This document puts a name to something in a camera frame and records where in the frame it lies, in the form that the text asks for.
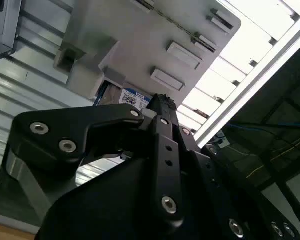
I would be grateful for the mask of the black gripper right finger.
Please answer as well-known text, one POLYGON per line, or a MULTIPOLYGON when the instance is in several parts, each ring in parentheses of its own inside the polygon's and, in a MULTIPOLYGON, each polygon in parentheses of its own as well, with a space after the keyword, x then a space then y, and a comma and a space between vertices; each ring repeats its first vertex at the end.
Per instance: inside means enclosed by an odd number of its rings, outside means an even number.
POLYGON ((213 144, 199 148, 192 133, 186 133, 177 117, 177 107, 169 100, 173 133, 181 150, 181 165, 189 178, 190 188, 196 195, 210 201, 238 201, 240 186, 238 171, 213 144))

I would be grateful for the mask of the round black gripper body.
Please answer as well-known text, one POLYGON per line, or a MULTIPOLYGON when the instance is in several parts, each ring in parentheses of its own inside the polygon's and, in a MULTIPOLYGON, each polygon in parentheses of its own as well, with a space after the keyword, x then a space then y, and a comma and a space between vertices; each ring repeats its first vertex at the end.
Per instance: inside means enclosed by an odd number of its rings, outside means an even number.
POLYGON ((215 159, 185 154, 120 164, 67 193, 48 211, 38 240, 299 240, 261 193, 215 159))

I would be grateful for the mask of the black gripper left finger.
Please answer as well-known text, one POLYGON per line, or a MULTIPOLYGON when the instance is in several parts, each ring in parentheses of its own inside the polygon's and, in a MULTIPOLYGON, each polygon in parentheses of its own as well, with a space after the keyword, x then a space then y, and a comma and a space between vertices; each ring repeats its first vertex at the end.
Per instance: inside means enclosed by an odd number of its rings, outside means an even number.
POLYGON ((131 160, 180 162, 171 98, 24 112, 11 125, 1 173, 21 186, 42 223, 54 203, 131 160))

